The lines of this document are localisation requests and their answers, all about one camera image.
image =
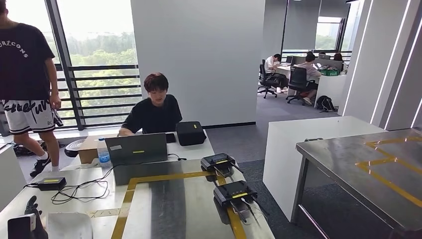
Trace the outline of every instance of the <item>white shorts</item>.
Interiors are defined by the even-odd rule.
[[[55,129],[55,124],[62,126],[57,112],[51,110],[48,100],[3,100],[2,103],[11,134],[23,134],[30,130],[48,132]]]

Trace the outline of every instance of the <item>smartphone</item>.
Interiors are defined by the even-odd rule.
[[[174,133],[167,133],[166,134],[166,140],[167,140],[167,143],[176,142],[176,137],[174,136]]]

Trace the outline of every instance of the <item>black box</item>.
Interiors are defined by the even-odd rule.
[[[204,130],[198,121],[180,122],[176,125],[177,138],[181,146],[204,143]]]

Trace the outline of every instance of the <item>hand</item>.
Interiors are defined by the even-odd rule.
[[[53,110],[58,110],[62,107],[62,100],[60,99],[58,94],[50,96],[50,107]]]

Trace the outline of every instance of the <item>hair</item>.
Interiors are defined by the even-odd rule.
[[[334,61],[343,61],[343,56],[340,53],[334,55]]]
[[[166,91],[169,89],[169,81],[160,72],[152,73],[145,78],[144,88],[147,92],[156,90]]]
[[[314,55],[314,54],[308,54],[308,55],[306,55],[306,57],[305,57],[305,61],[306,61],[306,62],[312,62],[312,61],[315,61],[315,55]]]
[[[281,60],[281,55],[280,54],[275,54],[274,57],[275,58],[278,58],[279,60]]]
[[[6,0],[0,0],[0,15],[6,12]]]

